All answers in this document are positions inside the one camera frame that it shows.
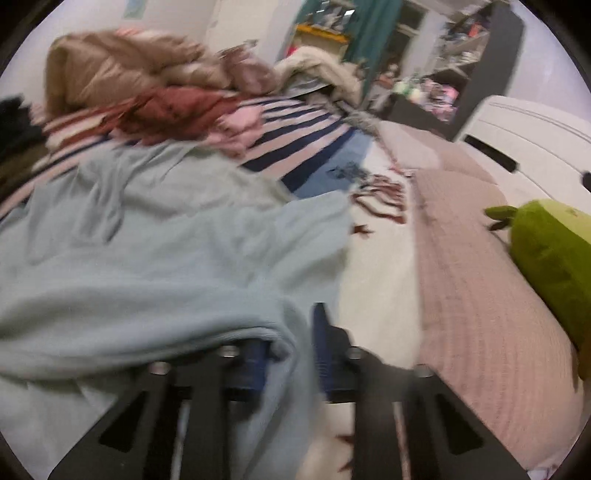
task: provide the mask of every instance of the pink fabric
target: pink fabric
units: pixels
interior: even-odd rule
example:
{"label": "pink fabric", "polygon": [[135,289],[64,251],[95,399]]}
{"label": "pink fabric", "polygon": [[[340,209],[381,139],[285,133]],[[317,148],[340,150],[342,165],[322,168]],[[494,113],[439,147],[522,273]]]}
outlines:
{"label": "pink fabric", "polygon": [[[285,113],[285,110],[282,110],[281,113],[284,115],[288,115]],[[287,127],[288,125],[301,125],[304,122],[309,120],[313,120],[314,118],[318,118],[322,115],[326,115],[326,110],[317,110],[315,112],[305,113],[304,115],[300,115],[295,118],[285,118],[285,119],[265,119],[265,133],[271,132],[273,130],[277,130],[278,128]]]}
{"label": "pink fabric", "polygon": [[244,158],[246,150],[263,136],[261,106],[244,106],[221,116],[209,131],[205,144],[222,150],[230,157]]}
{"label": "pink fabric", "polygon": [[498,188],[442,170],[415,174],[423,298],[420,362],[430,364],[526,469],[568,451],[583,385],[576,353],[486,229]]}
{"label": "pink fabric", "polygon": [[488,183],[494,183],[491,174],[482,168],[458,144],[448,142],[431,132],[409,127],[408,125],[400,125],[400,128],[437,153],[439,159],[441,159],[441,170],[456,171]]}

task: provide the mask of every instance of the brown fabric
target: brown fabric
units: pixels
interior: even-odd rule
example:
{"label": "brown fabric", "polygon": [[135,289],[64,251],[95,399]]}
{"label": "brown fabric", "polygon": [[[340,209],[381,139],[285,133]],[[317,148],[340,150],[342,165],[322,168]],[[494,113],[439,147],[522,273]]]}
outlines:
{"label": "brown fabric", "polygon": [[245,46],[238,46],[220,53],[232,84],[242,93],[261,96],[277,88],[273,70],[256,58]]}
{"label": "brown fabric", "polygon": [[400,127],[437,153],[441,159],[442,170],[457,171],[488,183],[495,182],[491,175],[459,145],[448,142],[426,130],[418,130],[408,125],[400,125]]}
{"label": "brown fabric", "polygon": [[[168,68],[200,61],[208,73],[175,72]],[[50,117],[120,102],[167,79],[200,87],[226,88],[228,78],[220,61],[200,44],[183,37],[143,31],[121,35],[116,31],[70,34],[51,45],[46,65],[46,102]]]}

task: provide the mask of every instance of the bolt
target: bolt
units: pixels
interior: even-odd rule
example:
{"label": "bolt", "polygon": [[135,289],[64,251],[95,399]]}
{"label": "bolt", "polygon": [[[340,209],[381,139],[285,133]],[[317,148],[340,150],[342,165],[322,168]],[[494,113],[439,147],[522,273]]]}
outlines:
{"label": "bolt", "polygon": [[218,350],[218,354],[224,358],[235,358],[240,354],[240,349],[236,345],[224,345]]}
{"label": "bolt", "polygon": [[362,356],[363,350],[357,346],[351,347],[347,351],[347,357],[349,357],[349,360],[360,360]]}
{"label": "bolt", "polygon": [[166,362],[154,362],[150,364],[149,370],[151,374],[154,375],[166,375],[170,372],[170,364]]}

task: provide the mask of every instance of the striped blanket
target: striped blanket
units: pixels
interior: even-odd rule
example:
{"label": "striped blanket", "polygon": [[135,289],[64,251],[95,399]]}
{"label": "striped blanket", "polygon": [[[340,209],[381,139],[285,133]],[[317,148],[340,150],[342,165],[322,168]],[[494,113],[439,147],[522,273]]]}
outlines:
{"label": "striped blanket", "polygon": [[[50,154],[34,166],[28,182],[0,203],[0,218],[27,200],[36,185],[76,168],[98,148],[124,144],[113,133],[81,140],[80,133],[100,125],[107,114],[125,103],[82,110],[45,124]],[[356,176],[348,173],[360,169],[372,142],[370,136],[299,100],[264,97],[241,103],[248,105],[263,107],[264,135],[237,164],[280,179],[300,198],[350,188]]]}

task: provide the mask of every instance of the folded clothes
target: folded clothes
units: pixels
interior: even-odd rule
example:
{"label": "folded clothes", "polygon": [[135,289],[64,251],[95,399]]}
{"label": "folded clothes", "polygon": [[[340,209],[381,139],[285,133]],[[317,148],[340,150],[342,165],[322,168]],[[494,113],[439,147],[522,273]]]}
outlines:
{"label": "folded clothes", "polygon": [[230,115],[221,116],[210,130],[205,144],[217,147],[230,157],[243,158],[246,150],[265,133],[263,107],[245,106]]}

